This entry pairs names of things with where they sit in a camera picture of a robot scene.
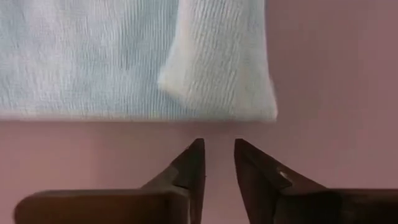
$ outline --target pink background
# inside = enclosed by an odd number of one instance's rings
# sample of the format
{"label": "pink background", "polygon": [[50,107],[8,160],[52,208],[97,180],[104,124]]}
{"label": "pink background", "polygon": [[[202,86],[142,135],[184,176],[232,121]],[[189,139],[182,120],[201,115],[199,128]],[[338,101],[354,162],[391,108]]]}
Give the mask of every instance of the pink background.
{"label": "pink background", "polygon": [[133,188],[206,138],[203,223],[248,223],[233,139],[329,187],[398,188],[398,1],[269,0],[276,124],[0,123],[0,223],[43,189]]}

